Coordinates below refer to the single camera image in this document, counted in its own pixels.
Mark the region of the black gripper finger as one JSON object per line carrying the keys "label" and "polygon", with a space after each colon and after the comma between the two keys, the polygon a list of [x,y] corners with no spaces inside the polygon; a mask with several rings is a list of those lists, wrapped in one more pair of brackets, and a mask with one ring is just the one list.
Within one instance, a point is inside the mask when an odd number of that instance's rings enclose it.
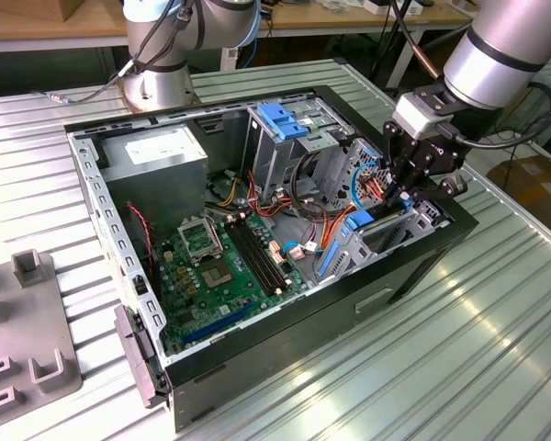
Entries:
{"label": "black gripper finger", "polygon": [[393,120],[383,126],[383,163],[389,173],[390,183],[384,196],[385,205],[391,207],[404,190],[407,181],[407,157],[403,155],[404,134]]}
{"label": "black gripper finger", "polygon": [[438,182],[429,176],[423,176],[412,187],[401,189],[398,200],[409,200],[411,204],[419,201],[453,199],[467,192],[467,183],[460,172],[441,175]]}

